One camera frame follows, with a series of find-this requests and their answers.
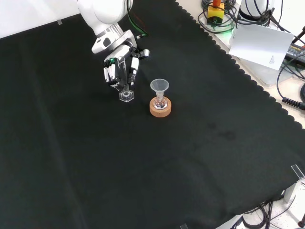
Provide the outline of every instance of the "green cable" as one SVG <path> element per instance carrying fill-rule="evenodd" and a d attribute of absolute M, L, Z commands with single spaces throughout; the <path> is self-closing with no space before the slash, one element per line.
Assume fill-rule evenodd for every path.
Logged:
<path fill-rule="evenodd" d="M 143 36 L 143 37 L 147 37 L 147 36 L 148 36 L 148 33 L 147 33 L 145 30 L 143 30 L 140 26 L 138 26 L 138 25 L 132 20 L 132 18 L 131 18 L 131 16 L 130 16 L 129 1 L 130 1 L 130 0 L 126 0 L 126 4 L 127 4 L 127 14 L 128 14 L 129 21 L 130 21 L 130 23 L 133 25 L 133 27 L 134 27 L 137 31 L 139 31 L 140 33 L 142 33 L 142 36 Z"/>

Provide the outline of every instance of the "black tablecloth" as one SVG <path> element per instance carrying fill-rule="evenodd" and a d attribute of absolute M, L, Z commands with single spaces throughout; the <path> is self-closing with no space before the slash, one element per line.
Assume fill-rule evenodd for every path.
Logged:
<path fill-rule="evenodd" d="M 0 41 L 2 229 L 212 229 L 297 181 L 301 125 L 173 0 L 136 0 L 132 16 L 151 56 L 128 104 L 80 15 Z"/>

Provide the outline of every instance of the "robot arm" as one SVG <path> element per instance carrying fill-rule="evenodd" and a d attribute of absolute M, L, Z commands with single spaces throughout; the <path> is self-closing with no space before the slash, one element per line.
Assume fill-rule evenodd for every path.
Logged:
<path fill-rule="evenodd" d="M 139 68 L 139 59 L 149 56 L 149 50 L 139 51 L 133 33 L 123 32 L 118 22 L 127 14 L 127 0 L 78 0 L 81 15 L 97 36 L 93 53 L 104 50 L 113 52 L 104 60 L 105 81 L 117 90 L 126 83 L 133 85 Z M 132 58 L 128 82 L 120 79 L 116 60 Z"/>

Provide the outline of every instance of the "paper sheet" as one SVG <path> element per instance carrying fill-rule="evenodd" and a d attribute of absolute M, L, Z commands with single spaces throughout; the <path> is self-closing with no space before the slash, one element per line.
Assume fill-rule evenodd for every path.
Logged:
<path fill-rule="evenodd" d="M 260 25 L 237 25 L 229 54 L 279 70 L 293 34 Z"/>

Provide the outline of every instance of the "orange cap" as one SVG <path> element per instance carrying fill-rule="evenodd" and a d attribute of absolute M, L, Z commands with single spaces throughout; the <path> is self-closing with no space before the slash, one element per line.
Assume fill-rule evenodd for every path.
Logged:
<path fill-rule="evenodd" d="M 221 0 L 213 0 L 213 6 L 220 6 Z"/>

